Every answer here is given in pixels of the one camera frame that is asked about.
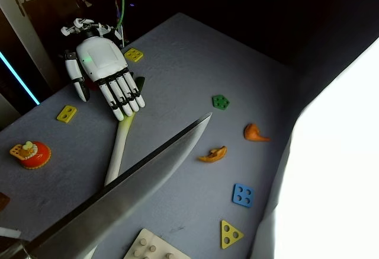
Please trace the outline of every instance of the knife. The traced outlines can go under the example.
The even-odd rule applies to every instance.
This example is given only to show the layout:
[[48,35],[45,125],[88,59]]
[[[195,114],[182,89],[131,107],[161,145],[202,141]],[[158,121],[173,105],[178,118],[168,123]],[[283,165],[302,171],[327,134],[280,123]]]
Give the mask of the knife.
[[19,244],[0,258],[82,259],[171,177],[211,115],[193,122],[29,244]]

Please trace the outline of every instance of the tabletop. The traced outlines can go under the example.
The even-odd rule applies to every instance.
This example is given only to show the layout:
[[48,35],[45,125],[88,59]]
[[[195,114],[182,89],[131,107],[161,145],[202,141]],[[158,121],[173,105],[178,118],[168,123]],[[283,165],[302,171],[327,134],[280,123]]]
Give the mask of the tabletop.
[[[121,172],[209,111],[203,136],[179,170],[140,209],[97,248],[96,258],[123,258],[146,228],[191,258],[246,258],[264,212],[282,149],[282,101],[290,69],[236,40],[187,17],[174,15],[127,47],[143,52],[129,62],[146,78],[146,107],[129,131]],[[212,96],[223,94],[230,105],[219,110]],[[56,120],[65,105],[78,112],[70,123]],[[268,143],[244,139],[256,123]],[[87,103],[68,85],[0,132],[0,191],[11,198],[0,212],[0,226],[19,229],[32,240],[103,184],[117,120],[100,91]],[[26,170],[9,150],[37,140],[52,150],[42,168]],[[227,155],[212,164],[197,160],[210,149],[227,146]],[[232,202],[233,186],[255,191],[251,208]],[[220,221],[245,234],[228,249],[220,248]]]

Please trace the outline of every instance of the blue light strip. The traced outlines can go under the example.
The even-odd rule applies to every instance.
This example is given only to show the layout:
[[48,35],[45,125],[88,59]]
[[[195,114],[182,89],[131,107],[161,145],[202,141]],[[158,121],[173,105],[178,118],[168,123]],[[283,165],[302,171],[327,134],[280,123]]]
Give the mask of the blue light strip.
[[7,68],[12,72],[14,77],[16,77],[17,81],[21,84],[22,87],[24,87],[25,91],[29,94],[29,96],[33,99],[34,102],[36,102],[37,105],[39,105],[39,101],[36,99],[36,97],[33,95],[33,93],[29,90],[28,86],[24,83],[24,81],[18,76],[17,72],[13,69],[11,64],[7,61],[5,56],[0,52],[0,59],[5,63]]

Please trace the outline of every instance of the robotic hand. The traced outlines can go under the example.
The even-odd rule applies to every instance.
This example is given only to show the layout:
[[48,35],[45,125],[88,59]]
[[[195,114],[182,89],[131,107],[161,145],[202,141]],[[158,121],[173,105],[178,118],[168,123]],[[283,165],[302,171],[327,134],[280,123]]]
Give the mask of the robotic hand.
[[72,27],[63,27],[61,32],[65,36],[72,33],[83,35],[83,42],[76,47],[76,52],[66,51],[65,54],[67,72],[80,98],[86,102],[89,91],[78,60],[89,78],[100,87],[117,120],[122,121],[124,114],[120,107],[127,116],[131,116],[140,107],[144,107],[145,102],[120,49],[111,40],[103,37],[103,34],[111,30],[111,27],[95,24],[92,20],[76,19]]

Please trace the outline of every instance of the dried orange peel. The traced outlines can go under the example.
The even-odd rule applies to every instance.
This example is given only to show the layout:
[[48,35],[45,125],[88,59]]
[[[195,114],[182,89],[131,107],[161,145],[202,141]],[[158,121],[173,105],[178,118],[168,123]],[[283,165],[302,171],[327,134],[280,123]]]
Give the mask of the dried orange peel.
[[208,156],[201,156],[198,159],[204,162],[215,162],[217,160],[222,159],[222,157],[225,156],[226,152],[227,152],[227,148],[226,146],[223,146],[222,148],[212,149],[209,152]]
[[270,138],[260,135],[259,128],[256,124],[248,124],[244,131],[245,139],[252,140],[253,142],[269,142]]

